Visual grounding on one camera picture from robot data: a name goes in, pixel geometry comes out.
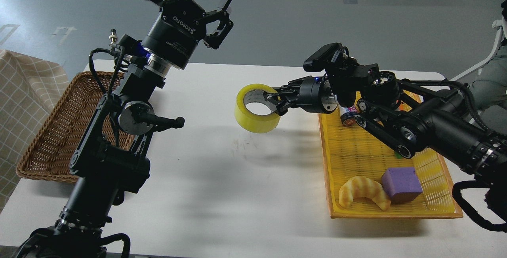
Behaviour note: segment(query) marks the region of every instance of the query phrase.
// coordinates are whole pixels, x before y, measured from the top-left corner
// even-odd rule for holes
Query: yellow plastic tray
[[[397,159],[393,150],[361,127],[344,127],[338,112],[319,114],[319,125],[331,218],[463,217],[451,195],[453,182],[444,158],[435,151],[427,148],[411,159]],[[391,204],[388,211],[366,198],[355,199],[348,209],[338,204],[338,192],[348,179],[363,175],[382,183],[382,175],[391,167],[414,167],[423,193],[412,202]]]

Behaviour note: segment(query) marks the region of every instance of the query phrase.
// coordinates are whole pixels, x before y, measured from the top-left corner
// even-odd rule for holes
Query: yellow tape roll
[[[265,101],[263,93],[275,93],[275,89],[263,84],[251,84],[241,89],[236,97],[236,108],[234,109],[234,117],[242,128],[255,132],[265,133],[273,130],[280,121],[280,116],[274,113],[276,107],[274,104]],[[271,114],[259,115],[254,114],[246,107],[249,103],[261,103],[266,105]]]

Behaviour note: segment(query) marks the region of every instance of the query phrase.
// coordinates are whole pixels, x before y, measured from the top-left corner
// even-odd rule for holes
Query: gray floor
[[[196,0],[208,11],[218,1]],[[322,45],[342,42],[362,64],[452,78],[489,54],[503,1],[233,0],[230,35],[218,51],[200,44],[191,62],[301,67]],[[0,49],[60,63],[72,78],[91,49],[107,46],[111,28],[142,39],[157,13],[144,0],[0,0]],[[484,117],[507,131],[504,110]]]

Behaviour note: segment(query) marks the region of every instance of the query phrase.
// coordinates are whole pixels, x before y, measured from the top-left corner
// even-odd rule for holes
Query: white table
[[[97,69],[111,67],[96,61]],[[182,257],[502,257],[505,234],[454,220],[329,217],[317,115],[291,109],[265,134],[243,130],[233,111],[250,83],[279,87],[300,67],[189,64],[171,70],[151,103],[185,127],[154,135],[151,177],[113,206],[104,235],[123,232],[131,253]],[[398,78],[438,80],[433,72]],[[454,164],[455,182],[470,179]],[[0,245],[19,246],[54,224],[72,187],[22,179],[0,215]],[[482,193],[466,195],[481,203]],[[109,245],[121,252],[121,243]]]

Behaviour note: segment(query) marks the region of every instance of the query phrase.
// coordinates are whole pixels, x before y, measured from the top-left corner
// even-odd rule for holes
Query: purple cube
[[[387,168],[382,175],[382,187],[392,203],[410,202],[422,193],[413,167]]]

